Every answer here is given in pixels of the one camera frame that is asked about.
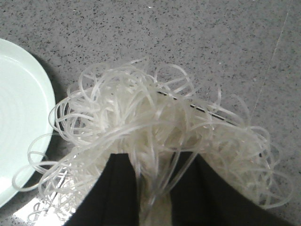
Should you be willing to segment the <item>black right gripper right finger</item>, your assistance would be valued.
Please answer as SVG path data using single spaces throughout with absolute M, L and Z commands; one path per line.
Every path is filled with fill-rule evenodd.
M 174 226 L 288 226 L 245 198 L 197 155 L 170 192 Z

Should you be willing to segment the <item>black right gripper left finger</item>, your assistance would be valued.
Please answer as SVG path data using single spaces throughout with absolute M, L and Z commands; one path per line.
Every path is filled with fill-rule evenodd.
M 127 153 L 111 154 L 105 168 L 69 226 L 137 226 L 137 186 Z

